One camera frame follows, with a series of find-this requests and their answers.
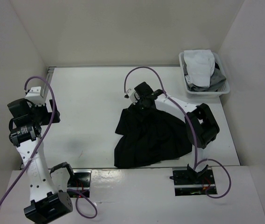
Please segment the black skirt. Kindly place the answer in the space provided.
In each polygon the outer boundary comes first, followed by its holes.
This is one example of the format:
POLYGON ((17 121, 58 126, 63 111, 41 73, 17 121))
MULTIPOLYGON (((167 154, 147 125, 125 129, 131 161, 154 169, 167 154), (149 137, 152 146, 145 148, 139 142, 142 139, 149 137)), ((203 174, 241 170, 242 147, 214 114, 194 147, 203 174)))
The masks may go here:
POLYGON ((123 109, 115 130, 121 135, 114 150, 114 166, 138 168, 180 158, 192 151, 185 123, 157 109, 123 109))

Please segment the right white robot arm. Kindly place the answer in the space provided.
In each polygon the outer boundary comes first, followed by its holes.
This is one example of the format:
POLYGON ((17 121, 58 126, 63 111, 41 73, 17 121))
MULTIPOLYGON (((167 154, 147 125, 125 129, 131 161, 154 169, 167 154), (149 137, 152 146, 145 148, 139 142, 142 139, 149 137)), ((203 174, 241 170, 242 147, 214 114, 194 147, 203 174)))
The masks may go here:
POLYGON ((190 182, 199 183, 207 175, 208 169, 203 150, 220 131, 210 107, 205 103, 188 104, 170 96, 164 88, 154 91, 146 82, 126 90, 125 97, 142 111, 157 109, 184 121, 187 138, 193 146, 193 163, 187 165, 186 176, 190 182))

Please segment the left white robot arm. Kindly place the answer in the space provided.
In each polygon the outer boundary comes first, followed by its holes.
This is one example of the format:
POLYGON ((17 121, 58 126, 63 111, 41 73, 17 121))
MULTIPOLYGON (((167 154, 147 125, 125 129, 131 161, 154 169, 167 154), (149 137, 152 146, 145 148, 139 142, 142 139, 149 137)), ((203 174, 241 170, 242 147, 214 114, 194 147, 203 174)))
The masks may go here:
POLYGON ((76 175, 67 162, 49 169, 41 141, 41 127, 59 123, 60 113, 57 109, 49 112, 46 104, 25 98, 7 106, 13 116, 9 139, 22 157, 29 178, 30 205, 24 208, 25 217, 36 224, 48 224, 73 211, 67 187, 75 183, 76 175))

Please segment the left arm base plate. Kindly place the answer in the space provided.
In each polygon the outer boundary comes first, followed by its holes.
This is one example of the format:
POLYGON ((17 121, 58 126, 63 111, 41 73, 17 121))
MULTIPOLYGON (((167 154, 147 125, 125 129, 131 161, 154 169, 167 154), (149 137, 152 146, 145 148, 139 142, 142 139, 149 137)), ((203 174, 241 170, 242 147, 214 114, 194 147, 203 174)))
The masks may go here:
POLYGON ((91 174, 91 170, 88 169, 74 170, 74 177, 71 177, 67 183, 67 191, 71 198, 81 198, 81 196, 69 191, 69 189, 79 191, 87 198, 90 197, 91 174))

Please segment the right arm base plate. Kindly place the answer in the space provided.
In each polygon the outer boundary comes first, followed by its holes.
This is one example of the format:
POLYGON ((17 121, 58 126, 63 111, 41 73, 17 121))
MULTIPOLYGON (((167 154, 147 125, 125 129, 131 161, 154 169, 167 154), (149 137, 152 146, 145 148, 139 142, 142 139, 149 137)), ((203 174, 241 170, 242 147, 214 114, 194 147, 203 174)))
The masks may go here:
POLYGON ((175 196, 195 196, 195 195, 216 195, 217 189, 215 178, 211 168, 199 173, 194 177, 193 173, 187 168, 173 168, 172 175, 169 177, 174 184, 175 196))

